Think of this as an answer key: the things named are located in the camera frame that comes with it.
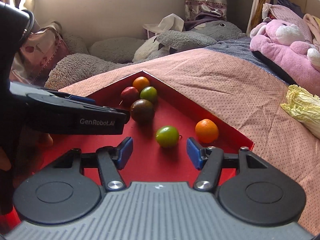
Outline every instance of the plush ear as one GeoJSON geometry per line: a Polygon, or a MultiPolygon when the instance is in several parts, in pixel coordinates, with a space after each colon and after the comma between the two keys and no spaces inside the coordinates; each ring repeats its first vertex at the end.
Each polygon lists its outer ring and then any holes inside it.
{"type": "Polygon", "coordinates": [[[260,23],[255,27],[250,33],[250,38],[252,39],[256,35],[264,35],[266,33],[266,25],[267,23],[260,23]]]}

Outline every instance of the pillow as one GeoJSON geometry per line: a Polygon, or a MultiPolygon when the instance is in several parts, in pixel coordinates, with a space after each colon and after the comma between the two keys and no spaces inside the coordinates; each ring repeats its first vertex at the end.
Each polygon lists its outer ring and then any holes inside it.
{"type": "Polygon", "coordinates": [[[289,8],[300,18],[303,19],[304,13],[301,11],[301,7],[299,5],[296,5],[295,3],[290,2],[289,0],[277,0],[277,4],[289,8]]]}
{"type": "Polygon", "coordinates": [[[266,17],[268,17],[268,14],[272,15],[271,19],[277,19],[297,25],[302,31],[306,42],[312,43],[311,31],[307,23],[289,8],[282,5],[272,5],[269,3],[265,3],[263,5],[262,18],[265,19],[266,17]]]}

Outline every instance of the blanket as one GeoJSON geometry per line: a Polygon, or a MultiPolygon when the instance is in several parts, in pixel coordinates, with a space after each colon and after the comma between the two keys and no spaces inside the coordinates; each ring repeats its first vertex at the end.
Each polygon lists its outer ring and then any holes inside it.
{"type": "Polygon", "coordinates": [[[244,37],[237,40],[219,41],[217,44],[206,48],[249,61],[287,85],[295,84],[295,81],[278,65],[263,55],[250,51],[250,42],[251,38],[244,37]]]}
{"type": "Polygon", "coordinates": [[[194,49],[103,73],[61,91],[88,96],[145,70],[255,142],[253,152],[296,180],[307,194],[300,224],[320,233],[320,140],[280,104],[288,86],[255,64],[210,49],[194,49]]]}

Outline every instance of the bed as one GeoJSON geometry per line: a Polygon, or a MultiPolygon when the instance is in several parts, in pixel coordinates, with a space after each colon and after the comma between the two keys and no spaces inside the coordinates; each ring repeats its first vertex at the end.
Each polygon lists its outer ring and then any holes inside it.
{"type": "MultiPolygon", "coordinates": [[[[291,0],[320,16],[317,0],[291,0]]],[[[254,152],[296,180],[307,194],[300,224],[320,233],[320,140],[291,118],[288,81],[250,54],[248,38],[219,42],[88,78],[61,91],[88,96],[106,85],[146,70],[191,98],[255,142],[254,152]]]]}

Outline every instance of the small orange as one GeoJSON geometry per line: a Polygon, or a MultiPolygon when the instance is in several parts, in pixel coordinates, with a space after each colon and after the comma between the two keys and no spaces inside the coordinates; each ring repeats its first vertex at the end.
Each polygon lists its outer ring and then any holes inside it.
{"type": "Polygon", "coordinates": [[[138,77],[134,80],[132,86],[135,87],[140,93],[144,88],[150,86],[150,82],[145,77],[138,77]]]}
{"type": "Polygon", "coordinates": [[[203,143],[211,143],[219,137],[217,125],[209,119],[203,119],[196,125],[196,135],[203,143]]]}

